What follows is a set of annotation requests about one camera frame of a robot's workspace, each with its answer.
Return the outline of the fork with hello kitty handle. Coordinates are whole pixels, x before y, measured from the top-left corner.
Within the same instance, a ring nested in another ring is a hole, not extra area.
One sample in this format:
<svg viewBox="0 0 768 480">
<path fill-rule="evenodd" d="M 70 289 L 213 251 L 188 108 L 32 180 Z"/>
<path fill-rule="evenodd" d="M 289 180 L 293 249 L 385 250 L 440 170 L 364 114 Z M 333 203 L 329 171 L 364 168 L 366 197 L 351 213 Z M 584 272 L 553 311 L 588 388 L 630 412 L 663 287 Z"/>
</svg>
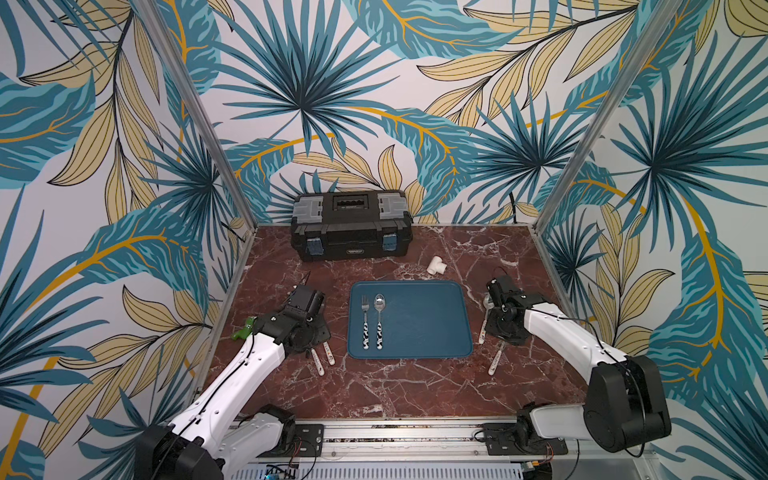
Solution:
<svg viewBox="0 0 768 480">
<path fill-rule="evenodd" d="M 330 345 L 329 345 L 329 343 L 327 341 L 323 342 L 323 348 L 324 348 L 326 357 L 328 359 L 329 365 L 331 365 L 331 366 L 335 365 L 336 364 L 336 360 L 335 360 L 333 352 L 332 352 L 332 350 L 330 348 Z"/>
</svg>

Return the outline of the fork with cow-pattern handle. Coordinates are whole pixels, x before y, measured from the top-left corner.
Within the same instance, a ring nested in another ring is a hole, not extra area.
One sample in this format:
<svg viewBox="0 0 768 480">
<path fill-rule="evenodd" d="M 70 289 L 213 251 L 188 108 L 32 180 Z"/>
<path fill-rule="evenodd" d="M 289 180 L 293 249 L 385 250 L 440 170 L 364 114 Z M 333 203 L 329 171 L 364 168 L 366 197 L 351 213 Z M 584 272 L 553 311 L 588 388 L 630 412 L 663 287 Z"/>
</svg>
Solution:
<svg viewBox="0 0 768 480">
<path fill-rule="evenodd" d="M 366 295 L 363 295 L 361 297 L 361 310 L 363 312 L 362 346 L 364 350 L 368 350 L 370 347 L 369 325 L 368 325 L 369 308 L 370 308 L 370 305 L 369 305 L 368 297 Z"/>
</svg>

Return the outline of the black toolbox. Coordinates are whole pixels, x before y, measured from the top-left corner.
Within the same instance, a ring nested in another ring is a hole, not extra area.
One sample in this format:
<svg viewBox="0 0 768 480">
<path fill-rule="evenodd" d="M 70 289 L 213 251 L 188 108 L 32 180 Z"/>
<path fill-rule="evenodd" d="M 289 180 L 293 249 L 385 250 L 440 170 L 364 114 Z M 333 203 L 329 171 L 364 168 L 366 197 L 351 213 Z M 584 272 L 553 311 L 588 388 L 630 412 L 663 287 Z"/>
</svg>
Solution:
<svg viewBox="0 0 768 480">
<path fill-rule="evenodd" d="M 294 201 L 290 234 L 304 262 L 401 257 L 413 217 L 398 190 L 304 194 Z"/>
</svg>

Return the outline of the spoon with panda handle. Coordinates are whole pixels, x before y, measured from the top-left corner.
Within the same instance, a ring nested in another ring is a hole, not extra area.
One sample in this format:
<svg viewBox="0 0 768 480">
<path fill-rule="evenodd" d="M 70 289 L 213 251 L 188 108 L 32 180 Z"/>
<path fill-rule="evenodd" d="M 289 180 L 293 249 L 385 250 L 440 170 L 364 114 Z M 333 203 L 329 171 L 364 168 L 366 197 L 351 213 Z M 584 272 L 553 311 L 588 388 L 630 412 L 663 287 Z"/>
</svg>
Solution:
<svg viewBox="0 0 768 480">
<path fill-rule="evenodd" d="M 483 345 L 486 340 L 486 329 L 487 329 L 487 323 L 490 311 L 493 309 L 494 304 L 491 299 L 491 296 L 489 294 L 486 294 L 482 301 L 483 308 L 484 308 L 484 318 L 481 325 L 480 333 L 478 336 L 478 344 Z"/>
</svg>

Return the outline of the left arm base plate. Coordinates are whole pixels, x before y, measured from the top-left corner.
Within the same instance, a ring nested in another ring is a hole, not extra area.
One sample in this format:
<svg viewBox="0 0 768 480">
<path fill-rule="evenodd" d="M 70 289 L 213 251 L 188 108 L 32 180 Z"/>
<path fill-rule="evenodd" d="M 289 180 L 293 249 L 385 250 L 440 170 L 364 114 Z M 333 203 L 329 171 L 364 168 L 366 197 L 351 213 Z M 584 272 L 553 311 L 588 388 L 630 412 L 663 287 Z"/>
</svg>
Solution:
<svg viewBox="0 0 768 480">
<path fill-rule="evenodd" d="M 325 426 L 323 424 L 297 424 L 281 437 L 276 447 L 258 456 L 272 458 L 314 458 L 323 451 Z"/>
</svg>

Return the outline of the spoon with hello kitty handle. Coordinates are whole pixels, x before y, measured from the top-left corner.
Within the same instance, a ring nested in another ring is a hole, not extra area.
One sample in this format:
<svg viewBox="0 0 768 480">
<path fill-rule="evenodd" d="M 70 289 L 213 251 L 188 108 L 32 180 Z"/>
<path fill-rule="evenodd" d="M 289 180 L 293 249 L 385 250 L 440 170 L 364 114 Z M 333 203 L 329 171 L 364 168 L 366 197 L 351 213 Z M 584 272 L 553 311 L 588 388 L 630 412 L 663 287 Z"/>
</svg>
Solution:
<svg viewBox="0 0 768 480">
<path fill-rule="evenodd" d="M 315 349 L 311 349 L 310 350 L 310 355 L 311 355 L 311 358 L 312 358 L 313 363 L 315 365 L 315 368 L 316 368 L 316 370 L 318 372 L 318 375 L 319 376 L 324 376 L 325 375 L 325 369 L 323 367 L 323 364 L 322 364 L 322 362 L 320 360 L 320 357 L 319 357 L 317 351 Z"/>
</svg>

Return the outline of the spoon with cow-pattern handle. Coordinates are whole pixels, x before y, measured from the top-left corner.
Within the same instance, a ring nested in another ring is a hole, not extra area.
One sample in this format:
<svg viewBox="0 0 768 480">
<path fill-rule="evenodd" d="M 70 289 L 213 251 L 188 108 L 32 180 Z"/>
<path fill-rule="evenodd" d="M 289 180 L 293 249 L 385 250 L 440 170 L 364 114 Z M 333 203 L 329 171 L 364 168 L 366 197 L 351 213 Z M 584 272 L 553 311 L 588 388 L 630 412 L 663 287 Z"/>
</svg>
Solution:
<svg viewBox="0 0 768 480">
<path fill-rule="evenodd" d="M 376 348 L 383 349 L 383 324 L 382 314 L 386 308 L 386 300 L 383 294 L 377 294 L 374 298 L 374 308 L 377 312 Z"/>
</svg>

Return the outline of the fork with panda handle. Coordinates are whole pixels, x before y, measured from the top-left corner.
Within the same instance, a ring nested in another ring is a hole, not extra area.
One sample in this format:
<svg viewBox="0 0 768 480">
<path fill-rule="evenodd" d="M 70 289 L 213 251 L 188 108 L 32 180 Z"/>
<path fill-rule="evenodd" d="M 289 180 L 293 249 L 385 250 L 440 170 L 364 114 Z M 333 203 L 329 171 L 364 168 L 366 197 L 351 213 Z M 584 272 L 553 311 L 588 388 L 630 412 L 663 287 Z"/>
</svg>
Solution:
<svg viewBox="0 0 768 480">
<path fill-rule="evenodd" d="M 490 366 L 488 368 L 488 371 L 487 371 L 489 376 L 494 376 L 495 375 L 495 373 L 496 373 L 496 371 L 498 369 L 499 363 L 501 361 L 501 358 L 503 356 L 505 347 L 506 347 L 506 343 L 505 342 L 501 342 L 499 344 L 499 347 L 498 347 L 498 349 L 497 349 L 497 351 L 496 351 L 496 353 L 495 353 L 495 355 L 494 355 L 494 357 L 492 359 L 492 362 L 491 362 L 491 364 L 490 364 Z"/>
</svg>

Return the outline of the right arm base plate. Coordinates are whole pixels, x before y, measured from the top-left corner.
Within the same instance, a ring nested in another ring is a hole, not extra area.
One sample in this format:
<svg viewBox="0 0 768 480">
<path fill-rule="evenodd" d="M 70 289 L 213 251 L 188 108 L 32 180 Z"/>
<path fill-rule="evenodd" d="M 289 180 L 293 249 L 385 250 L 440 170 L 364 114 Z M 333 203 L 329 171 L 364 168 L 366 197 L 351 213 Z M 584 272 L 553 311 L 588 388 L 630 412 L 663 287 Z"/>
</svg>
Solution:
<svg viewBox="0 0 768 480">
<path fill-rule="evenodd" d="M 568 453 L 566 442 L 542 438 L 523 423 L 485 423 L 474 435 L 489 456 L 531 456 L 548 459 Z"/>
</svg>

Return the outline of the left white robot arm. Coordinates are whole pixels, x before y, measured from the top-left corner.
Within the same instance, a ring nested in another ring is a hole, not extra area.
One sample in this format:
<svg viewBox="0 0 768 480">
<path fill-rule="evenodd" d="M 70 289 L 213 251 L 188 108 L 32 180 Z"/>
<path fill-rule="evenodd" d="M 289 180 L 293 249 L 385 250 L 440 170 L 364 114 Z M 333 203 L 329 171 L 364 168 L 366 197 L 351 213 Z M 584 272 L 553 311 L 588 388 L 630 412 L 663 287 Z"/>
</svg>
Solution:
<svg viewBox="0 0 768 480">
<path fill-rule="evenodd" d="M 147 428 L 135 443 L 135 479 L 229 479 L 264 453 L 293 452 L 295 416 L 274 405 L 231 424 L 285 358 L 330 339 L 321 314 L 259 317 L 252 334 L 219 377 L 166 426 Z"/>
</svg>

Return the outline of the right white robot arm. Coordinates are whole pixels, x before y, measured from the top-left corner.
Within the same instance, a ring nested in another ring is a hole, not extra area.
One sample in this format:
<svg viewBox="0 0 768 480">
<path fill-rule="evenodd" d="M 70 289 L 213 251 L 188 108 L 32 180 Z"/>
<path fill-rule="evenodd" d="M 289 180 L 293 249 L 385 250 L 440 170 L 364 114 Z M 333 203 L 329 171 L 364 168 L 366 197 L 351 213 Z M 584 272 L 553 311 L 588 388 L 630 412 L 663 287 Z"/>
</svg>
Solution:
<svg viewBox="0 0 768 480">
<path fill-rule="evenodd" d="M 591 440 L 616 453 L 665 438 L 672 422 L 657 364 L 600 340 L 559 307 L 534 295 L 486 296 L 487 334 L 507 344 L 543 340 L 587 383 L 581 404 L 535 403 L 517 414 L 512 441 L 533 453 L 556 440 Z"/>
</svg>

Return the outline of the aluminium front rail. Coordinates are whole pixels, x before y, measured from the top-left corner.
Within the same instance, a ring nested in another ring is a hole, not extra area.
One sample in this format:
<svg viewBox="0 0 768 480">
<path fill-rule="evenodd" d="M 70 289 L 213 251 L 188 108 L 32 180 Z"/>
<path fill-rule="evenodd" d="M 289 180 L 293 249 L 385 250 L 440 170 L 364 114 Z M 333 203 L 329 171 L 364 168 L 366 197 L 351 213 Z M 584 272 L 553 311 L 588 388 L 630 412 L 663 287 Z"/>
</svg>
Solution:
<svg viewBox="0 0 768 480">
<path fill-rule="evenodd" d="M 323 424 L 325 426 L 323 451 L 318 460 L 363 461 L 433 461 L 448 459 L 464 461 L 477 457 L 508 457 L 528 461 L 549 460 L 566 456 L 577 445 L 590 446 L 589 440 L 563 440 L 568 453 L 543 459 L 531 456 L 489 456 L 483 443 L 474 435 L 485 423 L 515 423 L 511 418 L 422 418 L 422 419 L 357 419 L 327 420 L 323 423 L 296 422 L 297 424 Z"/>
</svg>

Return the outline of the green toy drill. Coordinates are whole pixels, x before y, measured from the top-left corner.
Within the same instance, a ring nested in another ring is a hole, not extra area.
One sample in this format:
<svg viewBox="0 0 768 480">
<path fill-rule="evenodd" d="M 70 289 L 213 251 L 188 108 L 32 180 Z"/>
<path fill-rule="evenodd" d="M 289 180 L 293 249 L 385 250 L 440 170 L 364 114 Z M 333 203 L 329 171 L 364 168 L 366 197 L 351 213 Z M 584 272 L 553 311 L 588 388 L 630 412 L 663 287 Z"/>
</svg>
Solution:
<svg viewBox="0 0 768 480">
<path fill-rule="evenodd" d="M 232 334 L 233 340 L 247 340 L 252 332 L 253 332 L 253 326 L 256 321 L 256 318 L 253 316 L 247 317 L 245 320 L 245 324 L 237 331 L 235 331 Z"/>
</svg>

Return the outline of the white PVC tee fitting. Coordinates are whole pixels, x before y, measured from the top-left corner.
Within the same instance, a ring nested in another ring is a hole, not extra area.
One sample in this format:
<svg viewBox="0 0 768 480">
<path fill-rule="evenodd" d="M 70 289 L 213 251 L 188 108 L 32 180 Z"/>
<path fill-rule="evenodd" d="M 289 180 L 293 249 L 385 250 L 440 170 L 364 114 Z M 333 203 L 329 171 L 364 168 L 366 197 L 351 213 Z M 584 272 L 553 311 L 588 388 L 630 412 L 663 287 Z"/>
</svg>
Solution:
<svg viewBox="0 0 768 480">
<path fill-rule="evenodd" d="M 447 269 L 447 264 L 440 256 L 434 256 L 427 267 L 427 272 L 430 275 L 444 275 Z"/>
</svg>

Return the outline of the teal plastic tray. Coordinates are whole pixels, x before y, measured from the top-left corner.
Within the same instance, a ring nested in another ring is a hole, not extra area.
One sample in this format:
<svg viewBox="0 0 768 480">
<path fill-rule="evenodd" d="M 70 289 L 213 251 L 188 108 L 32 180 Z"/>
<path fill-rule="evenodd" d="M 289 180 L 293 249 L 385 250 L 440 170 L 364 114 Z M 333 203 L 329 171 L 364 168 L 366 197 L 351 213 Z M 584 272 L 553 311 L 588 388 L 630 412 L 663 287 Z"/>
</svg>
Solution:
<svg viewBox="0 0 768 480">
<path fill-rule="evenodd" d="M 374 298 L 383 294 L 383 349 L 376 348 Z M 361 297 L 369 301 L 370 347 L 362 346 Z M 462 287 L 453 281 L 361 281 L 350 289 L 348 354 L 358 360 L 453 359 L 473 352 Z"/>
</svg>

